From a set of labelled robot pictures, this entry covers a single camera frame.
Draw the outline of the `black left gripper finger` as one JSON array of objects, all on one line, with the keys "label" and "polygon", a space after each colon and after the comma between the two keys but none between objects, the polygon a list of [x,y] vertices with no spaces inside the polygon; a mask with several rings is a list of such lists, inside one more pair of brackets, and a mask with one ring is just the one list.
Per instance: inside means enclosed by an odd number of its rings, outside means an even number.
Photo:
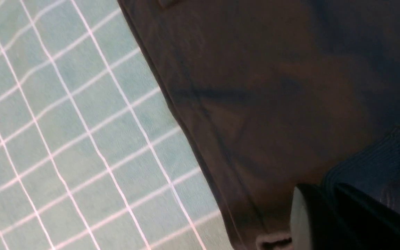
[{"label": "black left gripper finger", "polygon": [[400,250],[400,214],[346,184],[298,184],[290,234],[295,250]]}]

